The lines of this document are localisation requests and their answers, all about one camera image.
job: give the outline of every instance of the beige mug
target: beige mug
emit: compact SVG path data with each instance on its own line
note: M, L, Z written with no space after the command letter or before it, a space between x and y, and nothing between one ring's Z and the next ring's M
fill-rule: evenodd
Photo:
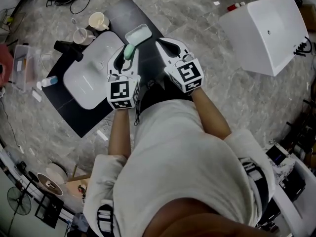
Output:
M74 43L79 45L90 45L94 39L96 39L96 36L93 35L93 32L90 30L86 30L84 28L79 28L74 32L73 35Z
M102 12L95 12L89 18L89 26L98 31L108 30L109 24L110 20Z

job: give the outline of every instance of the white cup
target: white cup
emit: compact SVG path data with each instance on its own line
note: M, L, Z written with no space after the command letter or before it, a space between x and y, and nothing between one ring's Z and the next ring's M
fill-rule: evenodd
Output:
M110 20L102 12L95 12L89 18L89 25L98 31L109 29Z
M80 45L90 45L93 40L96 38L96 36L93 35L93 32L90 30L86 30L84 28L79 28L74 33L74 43L80 44Z

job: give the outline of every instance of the floor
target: floor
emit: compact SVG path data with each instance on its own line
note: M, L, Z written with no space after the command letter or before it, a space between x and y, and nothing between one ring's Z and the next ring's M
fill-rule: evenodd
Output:
M75 27L71 18L85 27L93 12L105 11L117 1L91 0L84 12L72 15L69 6L45 7L46 0L30 0L22 8L26 16L12 39L19 38L41 50L44 67L40 69L40 76L45 77L60 56L53 49L55 41L72 40ZM295 119L302 109L302 100L309 97L309 86L314 78L312 59L295 57L275 78L246 72L240 67L218 19L226 13L228 5L255 0L134 1L165 36L183 41L199 59L205 73L203 89L232 130L248 128L262 146L284 136L285 123ZM73 11L80 11L86 3L87 0L77 1ZM25 152L15 150L15 154L30 170L45 173L47 164L57 162L69 175L78 164L77 173L83 174L92 170L96 155L107 153L108 142L104 142L96 130L103 129L109 137L113 114L80 139L44 95L39 103L30 93L21 94L8 85L2 100L17 144L22 145ZM0 136L16 149L2 110L0 122ZM67 194L64 186L62 189L66 194L61 199L66 205L73 211L82 211L81 202Z

